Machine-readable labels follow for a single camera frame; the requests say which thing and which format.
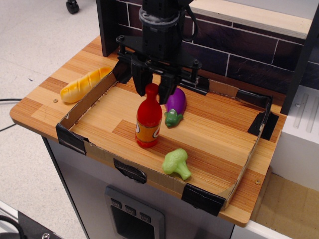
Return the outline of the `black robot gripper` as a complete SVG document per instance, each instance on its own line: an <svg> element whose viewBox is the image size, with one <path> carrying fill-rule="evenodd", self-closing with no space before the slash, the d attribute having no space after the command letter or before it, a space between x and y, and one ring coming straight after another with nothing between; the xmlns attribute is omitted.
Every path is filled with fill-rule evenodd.
<svg viewBox="0 0 319 239"><path fill-rule="evenodd" d="M117 81L125 84L133 79L137 93L144 96L153 74L160 75L160 105L167 103L178 84L195 84L202 64L186 53L182 42L191 42L198 30L194 30L191 37L184 36L186 14L197 23L189 7L141 7L142 35L119 35L116 38L120 47Z"/></svg>

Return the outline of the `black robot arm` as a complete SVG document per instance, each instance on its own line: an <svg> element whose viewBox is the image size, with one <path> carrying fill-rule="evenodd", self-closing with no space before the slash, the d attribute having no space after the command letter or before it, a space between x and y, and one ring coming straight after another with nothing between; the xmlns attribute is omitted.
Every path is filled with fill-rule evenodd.
<svg viewBox="0 0 319 239"><path fill-rule="evenodd" d="M126 83L133 79L137 93L144 96L153 75L160 75L159 103L164 105L181 81L196 82L202 64L185 51L182 42L191 38L183 35L185 16L197 23L189 0L145 0L139 10L142 36L117 37L118 63L116 79Z"/></svg>

